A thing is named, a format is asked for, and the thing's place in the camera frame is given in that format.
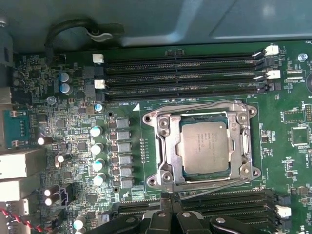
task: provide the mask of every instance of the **red and black wire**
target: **red and black wire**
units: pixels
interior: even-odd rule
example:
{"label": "red and black wire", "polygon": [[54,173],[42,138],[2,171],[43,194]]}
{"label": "red and black wire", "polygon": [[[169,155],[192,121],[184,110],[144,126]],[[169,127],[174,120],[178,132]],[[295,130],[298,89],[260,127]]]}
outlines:
{"label": "red and black wire", "polygon": [[50,230],[50,229],[48,229],[48,228],[43,228],[43,227],[41,227],[40,225],[38,225],[38,226],[33,226],[29,221],[24,221],[24,220],[22,220],[21,217],[20,217],[19,215],[13,214],[13,213],[7,211],[7,210],[4,209],[4,208],[1,208],[1,207],[0,207],[0,212],[2,212],[5,216],[10,217],[11,219],[13,219],[14,221],[16,221],[17,223],[21,223],[21,224],[23,224],[23,225],[29,227],[30,229],[34,229],[34,230],[36,230],[36,231],[38,231],[38,232],[40,232],[40,233],[43,233],[43,232],[46,232],[46,231],[49,231],[49,230]]}

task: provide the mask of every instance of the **mounting screw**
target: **mounting screw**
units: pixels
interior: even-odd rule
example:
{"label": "mounting screw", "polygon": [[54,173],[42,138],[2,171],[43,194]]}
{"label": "mounting screw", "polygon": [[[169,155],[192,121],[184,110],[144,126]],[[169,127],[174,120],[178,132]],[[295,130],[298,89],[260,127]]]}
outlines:
{"label": "mounting screw", "polygon": [[134,221],[135,221],[134,218],[129,218],[129,219],[126,220],[127,223],[133,223]]}
{"label": "mounting screw", "polygon": [[186,218],[191,217],[191,214],[188,212],[184,212],[182,215],[183,217],[186,217]]}
{"label": "mounting screw", "polygon": [[305,54],[305,53],[302,53],[302,54],[299,54],[299,55],[298,55],[298,61],[299,61],[299,62],[304,62],[304,61],[306,61],[307,59],[308,59],[308,55]]}
{"label": "mounting screw", "polygon": [[225,219],[224,218],[217,218],[216,221],[218,223],[225,223]]}

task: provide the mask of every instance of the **capacitor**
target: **capacitor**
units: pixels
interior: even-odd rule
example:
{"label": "capacitor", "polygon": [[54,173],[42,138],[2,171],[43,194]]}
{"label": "capacitor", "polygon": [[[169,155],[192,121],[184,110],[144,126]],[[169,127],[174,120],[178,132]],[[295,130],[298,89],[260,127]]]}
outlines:
{"label": "capacitor", "polygon": [[44,190],[44,195],[45,196],[51,196],[52,194],[54,194],[58,191],[59,191],[59,185],[55,184],[55,185],[52,185],[50,188]]}
{"label": "capacitor", "polygon": [[95,162],[93,163],[93,169],[98,172],[100,170],[102,170],[102,168],[105,165],[105,161],[101,158],[95,160]]}
{"label": "capacitor", "polygon": [[60,90],[62,93],[66,94],[66,95],[70,95],[70,94],[73,92],[74,89],[73,89],[73,87],[72,87],[71,85],[69,85],[69,84],[67,84],[67,83],[63,83],[63,84],[60,86],[59,90]]}
{"label": "capacitor", "polygon": [[26,83],[25,83],[25,81],[24,81],[24,80],[21,80],[21,79],[15,79],[15,80],[13,81],[13,85],[14,85],[14,86],[17,86],[17,87],[21,87],[21,88],[23,88],[23,87],[25,87],[25,86],[26,86]]}
{"label": "capacitor", "polygon": [[50,136],[39,137],[38,145],[49,145],[53,143],[53,138]]}
{"label": "capacitor", "polygon": [[59,193],[54,193],[49,198],[47,198],[44,203],[47,206],[51,206],[52,204],[56,203],[59,200],[60,200],[60,194]]}
{"label": "capacitor", "polygon": [[104,110],[104,107],[102,104],[95,104],[94,109],[96,112],[102,112]]}
{"label": "capacitor", "polygon": [[81,230],[86,223],[86,218],[83,217],[82,215],[78,215],[73,223],[73,227],[76,230]]}
{"label": "capacitor", "polygon": [[54,105],[57,102],[57,99],[55,98],[55,96],[49,96],[47,97],[47,103],[48,105]]}
{"label": "capacitor", "polygon": [[104,173],[98,173],[94,179],[93,179],[93,183],[96,186],[101,186],[102,183],[104,183],[104,181],[106,180],[106,175]]}
{"label": "capacitor", "polygon": [[85,228],[81,228],[80,230],[77,230],[75,234],[84,234],[87,230]]}
{"label": "capacitor", "polygon": [[104,145],[102,143],[97,143],[91,147],[91,153],[94,155],[98,155],[104,149]]}
{"label": "capacitor", "polygon": [[58,162],[63,163],[72,159],[72,155],[70,153],[58,155]]}
{"label": "capacitor", "polygon": [[93,128],[91,128],[90,130],[90,135],[92,137],[98,137],[99,135],[101,135],[103,133],[103,129],[101,126],[94,126]]}
{"label": "capacitor", "polygon": [[72,82],[72,78],[69,76],[68,73],[66,72],[62,72],[59,76],[58,76],[60,82],[67,82],[67,83],[70,83]]}

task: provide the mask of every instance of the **black capacitor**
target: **black capacitor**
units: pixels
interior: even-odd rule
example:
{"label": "black capacitor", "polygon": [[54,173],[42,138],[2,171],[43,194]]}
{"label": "black capacitor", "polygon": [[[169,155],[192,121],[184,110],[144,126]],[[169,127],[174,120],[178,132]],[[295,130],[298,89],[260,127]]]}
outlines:
{"label": "black capacitor", "polygon": [[54,141],[52,137],[45,136],[45,137],[39,137],[37,142],[38,142],[38,145],[49,145],[49,144],[52,144]]}
{"label": "black capacitor", "polygon": [[56,203],[57,201],[59,201],[59,200],[60,200],[60,194],[59,193],[54,193],[49,198],[47,198],[44,203],[47,206],[51,206],[54,203]]}
{"label": "black capacitor", "polygon": [[50,188],[44,190],[44,195],[49,197],[58,191],[59,191],[59,185],[55,184],[55,185],[52,185]]}
{"label": "black capacitor", "polygon": [[72,159],[72,155],[70,153],[61,154],[57,156],[57,160],[59,163],[64,163]]}

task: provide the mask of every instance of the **chip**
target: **chip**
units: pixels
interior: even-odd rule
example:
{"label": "chip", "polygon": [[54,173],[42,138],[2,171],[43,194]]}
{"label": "chip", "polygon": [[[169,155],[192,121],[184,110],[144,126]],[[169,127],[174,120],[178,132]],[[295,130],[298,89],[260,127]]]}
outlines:
{"label": "chip", "polygon": [[74,71],[74,76],[75,77],[82,77],[82,70],[75,70]]}
{"label": "chip", "polygon": [[77,148],[78,148],[78,150],[87,150],[87,143],[85,143],[85,142],[79,142],[79,143],[77,144]]}
{"label": "chip", "polygon": [[65,128],[66,127],[66,122],[63,119],[59,119],[56,121],[56,126],[58,128]]}
{"label": "chip", "polygon": [[308,145],[309,144],[309,130],[307,127],[291,128],[291,142],[293,146]]}
{"label": "chip", "polygon": [[269,137],[268,136],[262,136],[261,137],[261,142],[262,143],[268,143],[269,142]]}
{"label": "chip", "polygon": [[307,196],[309,194],[309,189],[307,187],[299,187],[298,188],[298,194],[302,196]]}
{"label": "chip", "polygon": [[77,91],[76,98],[77,99],[84,99],[84,92],[83,91]]}
{"label": "chip", "polygon": [[87,106],[86,113],[87,113],[87,115],[94,115],[94,113],[95,113],[94,107],[93,106]]}
{"label": "chip", "polygon": [[98,199],[98,195],[97,194],[87,194],[86,195],[86,201],[91,203],[91,204],[96,203],[97,199]]}
{"label": "chip", "polygon": [[38,114],[37,121],[39,123],[46,123],[48,121],[48,116],[46,114]]}
{"label": "chip", "polygon": [[224,122],[200,122],[182,126],[177,152],[188,174],[226,171],[229,167],[227,126]]}
{"label": "chip", "polygon": [[61,145],[60,145],[60,149],[61,149],[61,150],[67,150],[67,148],[68,148],[68,147],[67,147],[67,144],[61,144]]}
{"label": "chip", "polygon": [[119,169],[113,169],[112,170],[112,174],[113,175],[119,175],[120,174],[120,170]]}
{"label": "chip", "polygon": [[113,158],[111,159],[111,162],[112,162],[112,163],[119,163],[119,158],[118,158],[118,157],[113,157]]}
{"label": "chip", "polygon": [[63,174],[64,179],[72,179],[72,173],[71,172],[64,172]]}
{"label": "chip", "polygon": [[79,108],[78,109],[78,114],[85,114],[87,112],[86,108]]}
{"label": "chip", "polygon": [[96,212],[95,211],[89,211],[87,212],[88,219],[94,219],[96,218]]}
{"label": "chip", "polygon": [[115,121],[112,121],[112,122],[109,122],[109,123],[108,123],[108,127],[109,127],[109,128],[115,128],[115,127],[117,127],[117,124],[116,124]]}

